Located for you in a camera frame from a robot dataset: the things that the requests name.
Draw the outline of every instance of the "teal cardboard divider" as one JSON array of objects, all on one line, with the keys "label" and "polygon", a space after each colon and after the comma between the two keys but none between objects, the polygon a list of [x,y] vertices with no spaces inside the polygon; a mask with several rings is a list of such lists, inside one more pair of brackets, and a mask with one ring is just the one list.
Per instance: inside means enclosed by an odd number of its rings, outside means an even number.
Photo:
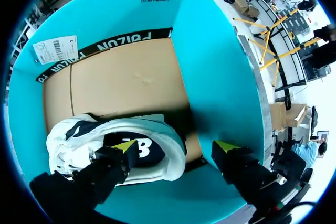
[{"label": "teal cardboard divider", "polygon": [[212,141],[221,140],[250,147],[263,162],[263,118],[256,80],[220,8],[213,0],[182,0],[172,40],[203,156],[215,166]]},{"label": "teal cardboard divider", "polygon": [[[9,120],[27,182],[49,170],[43,85],[35,78],[52,63],[35,63],[32,44],[77,35],[81,49],[120,34],[166,27],[173,27],[172,40],[204,156],[211,162],[211,142],[221,139],[251,147],[262,160],[263,125],[255,79],[233,29],[212,0],[73,0],[42,24],[14,65]],[[96,210],[126,223],[214,223],[244,203],[216,168],[205,165],[174,182],[117,187]]]},{"label": "teal cardboard divider", "polygon": [[8,101],[10,132],[26,182],[50,173],[43,104],[43,85],[32,75],[13,70]]},{"label": "teal cardboard divider", "polygon": [[77,36],[78,49],[134,31],[172,27],[180,0],[72,0],[52,14],[27,42],[15,69],[35,75],[53,64],[35,63],[33,44],[63,36]]}]

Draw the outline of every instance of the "cardboard box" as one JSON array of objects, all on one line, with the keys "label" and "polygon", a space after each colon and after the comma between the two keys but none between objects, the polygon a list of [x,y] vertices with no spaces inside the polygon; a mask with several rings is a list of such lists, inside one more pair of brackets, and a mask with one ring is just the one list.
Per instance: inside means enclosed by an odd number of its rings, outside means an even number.
[{"label": "cardboard box", "polygon": [[287,126],[299,127],[307,112],[308,106],[306,104],[292,103],[290,110],[286,113]]},{"label": "cardboard box", "polygon": [[47,132],[58,122],[73,116],[70,68],[51,76],[44,85],[44,113]]},{"label": "cardboard box", "polygon": [[162,113],[186,139],[187,162],[202,156],[170,39],[105,50],[62,69],[44,86],[48,132],[61,120],[82,113],[110,119]]},{"label": "cardboard box", "polygon": [[258,18],[259,16],[259,10],[246,0],[235,0],[233,5],[239,13],[244,16],[250,16],[252,18]]},{"label": "cardboard box", "polygon": [[284,131],[286,126],[286,106],[284,102],[269,105],[273,130]]},{"label": "cardboard box", "polygon": [[272,129],[284,131],[285,127],[299,127],[305,118],[308,106],[292,103],[291,109],[286,111],[284,102],[270,104]]}]

